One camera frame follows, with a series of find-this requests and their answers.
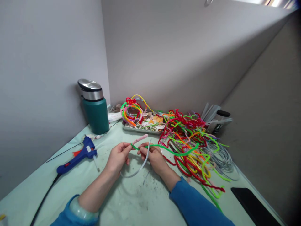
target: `table surface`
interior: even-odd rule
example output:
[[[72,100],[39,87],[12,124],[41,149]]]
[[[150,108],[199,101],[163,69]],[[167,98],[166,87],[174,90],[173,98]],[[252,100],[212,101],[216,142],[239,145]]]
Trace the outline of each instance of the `table surface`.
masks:
[[[62,147],[57,153],[73,147],[82,142],[84,134],[91,134],[89,126],[84,128],[76,137]],[[94,140],[98,151],[97,163],[102,170],[107,162],[110,150],[119,142],[133,142],[143,134],[127,132],[122,129],[122,122],[114,125],[107,134],[99,140]],[[157,136],[150,135],[152,143],[158,142]],[[27,179],[19,184],[5,198],[0,201],[0,213],[8,217],[8,225],[30,225],[30,222],[51,183],[56,177],[56,168],[68,162],[72,152],[78,151],[82,146],[74,147],[72,150],[60,155],[49,163],[44,163]],[[164,155],[174,162],[173,155],[163,150]],[[125,175],[134,173],[142,164],[137,151],[131,151],[130,166],[123,168]],[[171,166],[179,175],[182,175],[176,166]],[[86,187],[99,175],[93,160],[85,159],[74,169],[63,175],[48,194],[41,211],[37,217],[35,226],[50,225],[65,208],[67,202],[75,195],[81,194]],[[225,186],[226,193],[218,199],[223,213],[233,221],[236,226],[255,225],[241,204],[231,192],[231,187],[249,188],[262,204],[270,211],[276,220],[284,225],[269,205],[262,199],[252,185],[243,176],[238,181],[226,182],[213,171],[211,180],[216,186]],[[239,174],[233,172],[232,178],[238,178]],[[195,187],[208,200],[209,197],[201,186],[191,180],[190,185]],[[144,168],[132,178],[120,177],[110,190],[105,202],[101,207],[99,225],[186,225],[177,206],[169,199],[169,193],[164,183],[152,170],[149,162]]]

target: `blue sleeve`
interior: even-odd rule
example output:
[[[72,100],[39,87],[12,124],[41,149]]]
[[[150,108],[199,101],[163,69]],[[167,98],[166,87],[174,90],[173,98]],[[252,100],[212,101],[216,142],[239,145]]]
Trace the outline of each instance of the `blue sleeve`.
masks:
[[[95,226],[98,219],[90,221],[83,220],[71,212],[69,206],[72,199],[67,203],[64,211],[59,214],[59,217],[51,224],[51,226]]]
[[[169,197],[176,203],[189,226],[200,225],[200,222],[206,226],[234,226],[218,208],[181,178]]]

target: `green water bottle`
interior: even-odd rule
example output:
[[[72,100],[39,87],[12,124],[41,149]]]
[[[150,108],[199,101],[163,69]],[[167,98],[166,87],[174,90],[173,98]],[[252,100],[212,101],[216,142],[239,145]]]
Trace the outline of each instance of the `green water bottle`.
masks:
[[[77,81],[82,90],[82,103],[94,134],[103,134],[109,130],[107,101],[103,97],[103,89],[94,81],[79,79]]]

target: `gray wall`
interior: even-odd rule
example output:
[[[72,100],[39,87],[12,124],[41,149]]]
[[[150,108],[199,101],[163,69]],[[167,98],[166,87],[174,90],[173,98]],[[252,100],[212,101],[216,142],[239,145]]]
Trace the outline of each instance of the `gray wall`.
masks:
[[[102,0],[112,104],[220,104],[291,11],[230,0]]]
[[[87,125],[79,78],[110,102],[103,32],[100,0],[0,1],[0,199]]]
[[[234,162],[287,223],[301,203],[301,23],[297,16],[222,104],[234,119],[224,130],[223,143],[230,145]]]

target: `stainless steel lid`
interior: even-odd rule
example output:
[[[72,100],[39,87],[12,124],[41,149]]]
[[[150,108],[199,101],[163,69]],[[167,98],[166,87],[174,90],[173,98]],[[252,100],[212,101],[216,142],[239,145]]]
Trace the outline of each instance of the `stainless steel lid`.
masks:
[[[89,79],[79,79],[77,81],[82,89],[82,97],[88,101],[100,101],[103,99],[103,89],[94,81]]]
[[[77,83],[83,90],[86,91],[99,91],[102,89],[97,82],[85,78],[79,79]]]

